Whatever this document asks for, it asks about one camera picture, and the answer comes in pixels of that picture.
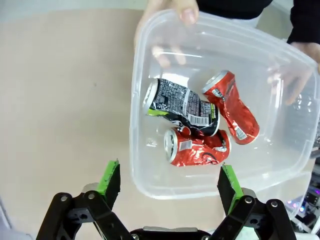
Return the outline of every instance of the soda can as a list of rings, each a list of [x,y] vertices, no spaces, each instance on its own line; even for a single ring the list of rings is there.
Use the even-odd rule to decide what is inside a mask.
[[[188,127],[193,135],[213,136],[220,123],[217,106],[200,100],[189,88],[163,78],[152,80],[142,109],[147,116],[165,118],[179,127]]]
[[[183,126],[183,125],[180,126],[180,127],[178,127],[178,128],[177,128],[177,131],[178,131],[179,133],[181,133],[181,135],[187,136],[187,137],[191,136],[191,134],[192,134],[190,128],[188,128],[187,126]]]
[[[164,149],[168,162],[177,167],[215,165],[224,160],[203,139],[184,136],[176,128],[165,133]]]
[[[231,152],[230,138],[225,130],[218,130],[214,136],[205,136],[203,143],[216,151],[216,158],[227,159]]]
[[[212,77],[205,84],[202,93],[210,103],[219,108],[237,144],[249,144],[258,137],[260,127],[254,115],[240,100],[232,72],[223,70]]]

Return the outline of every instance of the silver can top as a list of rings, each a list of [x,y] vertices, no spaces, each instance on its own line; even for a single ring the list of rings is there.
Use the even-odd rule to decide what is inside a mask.
[[[165,156],[169,163],[172,163],[178,152],[178,137],[173,129],[168,129],[164,134]]]
[[[209,89],[211,89],[214,85],[216,85],[218,82],[220,82],[225,75],[227,75],[228,70],[222,70],[217,75],[214,75],[212,78],[210,78],[202,88],[202,93],[206,93]]]

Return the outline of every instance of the can lid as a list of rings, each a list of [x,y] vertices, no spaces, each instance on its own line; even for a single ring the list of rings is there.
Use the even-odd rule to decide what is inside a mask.
[[[164,150],[167,161],[172,163],[178,151],[178,138],[173,129],[168,129],[164,134]]]
[[[146,90],[146,94],[142,102],[142,110],[143,110],[143,114],[145,115],[148,113],[148,110],[155,98],[157,88],[158,88],[158,79],[154,78],[152,79],[148,89]]]
[[[224,76],[227,75],[227,73],[228,70],[222,70],[220,73],[210,78],[202,88],[202,93],[206,93],[210,88],[212,88],[214,85],[220,82],[224,78]]]

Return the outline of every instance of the red crushed can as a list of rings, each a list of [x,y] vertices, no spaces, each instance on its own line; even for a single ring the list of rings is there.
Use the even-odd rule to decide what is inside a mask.
[[[203,139],[182,135],[177,128],[165,133],[164,148],[167,160],[177,167],[215,165],[225,160],[219,152],[204,144]]]
[[[187,126],[180,126],[180,127],[178,127],[177,128],[177,131],[179,132],[179,133],[181,133],[181,135],[183,135],[183,136],[191,136],[191,129],[190,128],[188,128]]]
[[[215,104],[226,120],[237,144],[252,143],[260,127],[251,111],[240,100],[235,75],[227,70],[212,77],[202,89],[210,103]]]
[[[204,144],[216,151],[219,159],[225,160],[231,152],[230,138],[225,130],[218,130],[214,136],[205,136]]]

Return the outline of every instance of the black can label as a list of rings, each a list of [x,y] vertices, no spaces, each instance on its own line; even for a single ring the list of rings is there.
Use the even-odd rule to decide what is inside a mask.
[[[201,101],[189,88],[163,78],[158,79],[148,115],[166,118],[177,126],[201,131],[205,136],[216,133],[220,117],[214,104]]]

